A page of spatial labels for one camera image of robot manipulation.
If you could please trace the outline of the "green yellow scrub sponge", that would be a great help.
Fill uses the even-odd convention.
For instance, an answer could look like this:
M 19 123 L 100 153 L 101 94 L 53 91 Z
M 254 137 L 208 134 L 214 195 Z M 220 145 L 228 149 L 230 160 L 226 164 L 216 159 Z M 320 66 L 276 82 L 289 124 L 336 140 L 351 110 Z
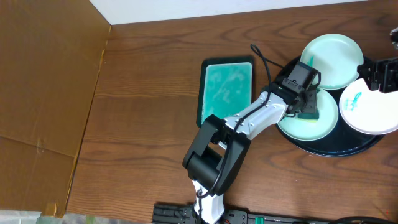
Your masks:
M 319 119 L 320 115 L 319 112 L 316 111 L 314 113 L 300 113 L 297 115 L 298 119 L 304 119 L 304 120 L 309 120 L 309 121 L 317 121 Z

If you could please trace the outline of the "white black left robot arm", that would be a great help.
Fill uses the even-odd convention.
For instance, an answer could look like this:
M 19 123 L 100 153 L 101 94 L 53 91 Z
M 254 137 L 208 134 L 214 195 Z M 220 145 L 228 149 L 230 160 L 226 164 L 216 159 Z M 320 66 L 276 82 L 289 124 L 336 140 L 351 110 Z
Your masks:
M 287 115 L 314 113 L 317 85 L 290 78 L 271 83 L 242 111 L 204 120 L 182 165 L 192 180 L 197 220 L 216 223 L 224 214 L 224 193 L 234 182 L 251 141 Z

